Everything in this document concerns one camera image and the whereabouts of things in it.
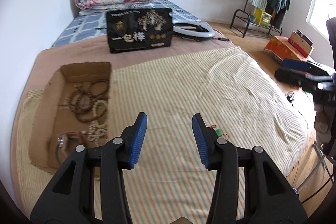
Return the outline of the grey gloved hand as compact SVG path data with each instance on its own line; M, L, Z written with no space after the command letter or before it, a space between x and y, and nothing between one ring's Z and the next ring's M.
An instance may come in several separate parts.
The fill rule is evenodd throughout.
M335 116L335 108L315 103L314 110L316 111L314 121L316 142L317 145L322 146L331 141L331 126Z

